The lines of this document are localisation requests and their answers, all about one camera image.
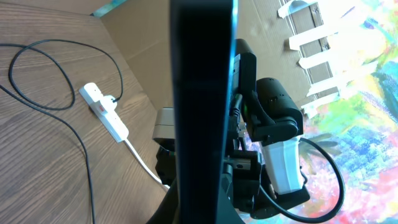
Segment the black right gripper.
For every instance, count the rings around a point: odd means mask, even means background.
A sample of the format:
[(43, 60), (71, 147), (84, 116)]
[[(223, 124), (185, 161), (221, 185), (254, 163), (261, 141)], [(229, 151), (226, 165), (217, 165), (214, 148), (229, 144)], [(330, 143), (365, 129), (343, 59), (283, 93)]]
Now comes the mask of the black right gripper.
[[(155, 166), (163, 184), (170, 186), (176, 178), (174, 148), (159, 147)], [(257, 151), (248, 151), (244, 140), (230, 140), (226, 145), (221, 188), (234, 208), (251, 213), (259, 193), (262, 158)]]

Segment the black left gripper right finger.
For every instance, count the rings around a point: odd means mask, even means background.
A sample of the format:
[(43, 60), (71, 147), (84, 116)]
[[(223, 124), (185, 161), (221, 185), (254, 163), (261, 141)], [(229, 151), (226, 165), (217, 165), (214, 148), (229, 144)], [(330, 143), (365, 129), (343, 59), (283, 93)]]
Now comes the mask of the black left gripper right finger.
[(217, 224), (244, 224), (222, 188), (218, 193)]

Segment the blue Galaxy smartphone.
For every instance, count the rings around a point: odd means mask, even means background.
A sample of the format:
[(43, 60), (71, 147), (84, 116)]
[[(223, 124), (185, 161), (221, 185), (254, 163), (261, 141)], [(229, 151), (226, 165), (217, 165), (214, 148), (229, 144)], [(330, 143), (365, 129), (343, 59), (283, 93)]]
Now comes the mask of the blue Galaxy smartphone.
[(238, 2), (172, 1), (170, 58), (181, 223), (214, 223)]

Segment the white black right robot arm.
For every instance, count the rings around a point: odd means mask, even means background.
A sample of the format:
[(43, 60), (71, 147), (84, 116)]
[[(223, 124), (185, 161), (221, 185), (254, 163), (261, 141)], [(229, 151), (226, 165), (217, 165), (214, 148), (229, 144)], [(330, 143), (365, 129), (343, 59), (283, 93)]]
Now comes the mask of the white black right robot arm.
[(221, 173), (219, 221), (241, 223), (239, 212), (255, 219), (283, 214), (303, 223), (331, 220), (345, 199), (345, 183), (337, 165), (332, 167), (339, 185), (335, 206), (316, 218), (290, 212), (310, 198), (307, 177), (299, 164), (299, 145), (304, 142), (303, 116), (278, 80), (257, 79), (256, 62), (248, 43), (238, 39)]

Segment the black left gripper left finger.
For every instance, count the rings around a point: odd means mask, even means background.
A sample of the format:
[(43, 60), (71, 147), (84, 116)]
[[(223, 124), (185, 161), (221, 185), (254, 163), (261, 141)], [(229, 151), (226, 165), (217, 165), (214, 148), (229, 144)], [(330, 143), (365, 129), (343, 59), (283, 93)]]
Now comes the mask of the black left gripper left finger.
[(174, 180), (153, 216), (147, 224), (179, 224), (178, 185)]

